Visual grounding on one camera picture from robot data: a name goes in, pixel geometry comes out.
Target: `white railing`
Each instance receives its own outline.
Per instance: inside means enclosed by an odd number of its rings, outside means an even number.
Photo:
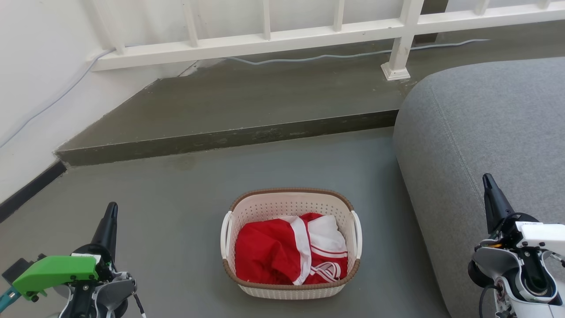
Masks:
[[[116,50],[100,58],[95,71],[394,38],[390,61],[381,68],[388,80],[398,80],[410,77],[406,61],[415,35],[565,19],[565,1],[538,0],[532,5],[488,8],[489,0],[478,0],[475,10],[420,15],[424,0],[404,0],[397,19],[343,24],[346,0],[334,0],[332,26],[271,32],[270,0],[257,0],[263,9],[262,34],[198,39],[190,0],[179,0],[189,41],[126,48],[107,1],[94,0]]]

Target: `basket handle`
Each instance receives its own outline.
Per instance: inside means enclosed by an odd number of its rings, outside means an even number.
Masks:
[[[357,237],[357,259],[361,259],[361,253],[363,252],[363,232],[361,231],[361,222],[355,211],[351,210],[353,214],[353,219],[355,221],[355,236]]]
[[[221,251],[221,258],[227,259],[227,249],[228,249],[228,242],[227,242],[227,231],[228,231],[228,222],[231,220],[232,211],[228,211],[224,217],[224,222],[221,224],[221,232],[220,232],[220,251]]]

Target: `folded garment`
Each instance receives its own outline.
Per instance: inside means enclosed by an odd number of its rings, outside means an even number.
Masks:
[[[303,285],[347,275],[347,247],[334,216],[308,213],[253,222],[240,230],[236,275],[255,283]]]

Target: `gray sofa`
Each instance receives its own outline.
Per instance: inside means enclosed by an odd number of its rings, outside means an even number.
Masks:
[[[398,113],[394,146],[445,304],[453,318],[476,318],[481,288],[467,264],[487,236],[482,175],[492,173],[516,212],[565,222],[565,58],[428,76]],[[492,305],[484,312],[492,317]]]

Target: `beige basket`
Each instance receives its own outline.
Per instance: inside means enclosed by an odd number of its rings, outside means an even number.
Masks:
[[[236,276],[237,234],[249,222],[315,212],[336,217],[337,227],[347,244],[347,276],[337,282],[316,285],[267,285],[243,281]],[[312,188],[275,188],[240,196],[225,215],[221,226],[220,249],[226,273],[251,296],[270,299],[315,299],[334,296],[349,282],[357,269],[363,248],[359,218],[353,206],[334,191]]]

